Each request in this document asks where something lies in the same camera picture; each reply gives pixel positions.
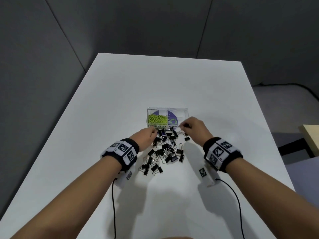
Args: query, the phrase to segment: wristband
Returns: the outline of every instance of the wristband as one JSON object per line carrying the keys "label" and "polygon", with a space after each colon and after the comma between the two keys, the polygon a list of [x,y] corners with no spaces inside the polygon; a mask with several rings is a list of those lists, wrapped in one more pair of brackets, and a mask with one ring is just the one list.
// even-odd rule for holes
{"label": "wristband", "polygon": [[204,159],[216,170],[226,173],[226,166],[237,158],[243,158],[240,150],[222,138],[214,137],[203,146]]}
{"label": "wristband", "polygon": [[138,152],[138,144],[130,138],[125,138],[109,146],[102,152],[101,158],[112,156],[122,165],[121,171],[127,171],[136,162]]}

